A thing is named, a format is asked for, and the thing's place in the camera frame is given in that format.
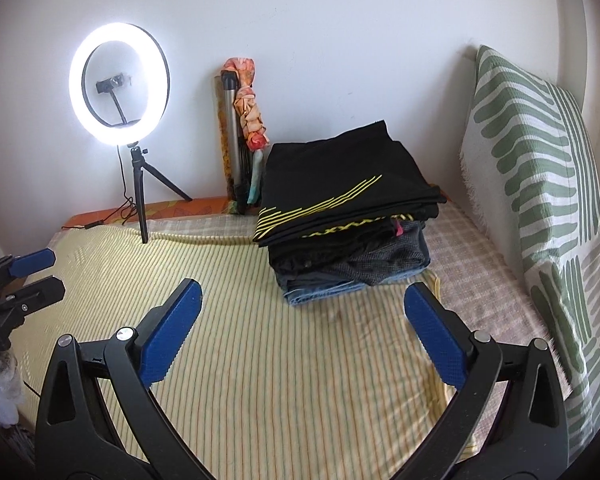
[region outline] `white cloth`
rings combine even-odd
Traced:
[[[24,401],[22,387],[15,355],[11,351],[0,352],[0,426],[3,428],[18,423],[16,405]]]
[[[481,47],[462,143],[472,201],[557,345],[573,460],[600,428],[600,184],[573,95]]]

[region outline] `blue clamp pad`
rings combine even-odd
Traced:
[[[169,298],[164,305],[168,311],[142,345],[138,375],[145,388],[166,377],[202,310],[202,287],[198,282],[189,280],[184,291],[169,306],[171,300],[172,298]]]
[[[9,267],[9,274],[14,278],[26,278],[40,270],[53,267],[56,255],[51,249],[42,249],[37,253],[27,254],[14,259]]]
[[[431,293],[429,296],[416,285],[411,285],[404,295],[404,313],[440,378],[461,390],[468,376],[466,355],[430,303],[436,301],[435,297]]]

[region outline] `ring light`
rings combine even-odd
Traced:
[[[103,43],[121,41],[136,51],[148,86],[146,109],[134,124],[111,126],[96,117],[83,93],[84,73],[91,54]],[[69,70],[69,96],[75,115],[85,129],[101,142],[120,145],[138,142],[160,122],[169,97],[169,69],[160,47],[147,32],[128,23],[109,23],[97,28],[82,42]]]

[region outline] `folded clothes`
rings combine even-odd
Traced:
[[[395,221],[385,217],[334,233],[294,238],[269,246],[269,265],[280,274],[314,272],[373,251],[395,234]]]
[[[384,282],[380,283],[380,285],[390,285],[392,283],[401,282],[402,280],[406,280],[411,276],[420,274],[426,268],[427,266],[423,266],[420,269],[405,270],[401,274],[396,274],[395,276],[384,280]],[[324,298],[332,298],[341,294],[356,292],[368,286],[366,283],[362,282],[339,282],[335,284],[330,283],[329,285],[318,286],[315,288],[285,289],[280,282],[278,282],[278,284],[282,289],[286,302],[291,306],[298,306],[303,303],[309,303],[310,301],[323,300]]]
[[[376,250],[327,266],[323,270],[283,274],[276,271],[278,285],[291,305],[329,298],[382,285],[419,274],[430,263],[421,222],[400,222],[402,234]]]
[[[253,239],[270,246],[382,217],[427,220],[444,202],[381,121],[333,139],[274,144]]]

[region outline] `mattress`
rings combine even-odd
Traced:
[[[149,259],[133,229],[104,226],[58,235],[52,241],[58,254],[53,273],[68,293],[13,333],[24,379],[40,390],[61,333],[107,338],[124,324],[136,324],[181,278],[194,277],[205,291],[203,314],[166,380],[152,389],[212,473],[390,478],[452,395],[404,318],[405,285],[292,309],[283,303],[266,251],[249,243],[255,220],[149,221]],[[443,205],[425,236],[432,272],[420,279],[433,289],[441,283],[442,303],[471,329],[517,344],[548,338],[502,257],[459,208]],[[164,261],[174,253],[177,265],[170,260],[167,270]],[[112,273],[118,284],[113,290],[101,281]],[[564,374],[558,375],[566,396]],[[142,456],[107,383],[103,390],[126,448]],[[502,388],[467,454],[484,441],[501,395]],[[29,395],[22,413],[35,422],[36,410],[37,399]]]

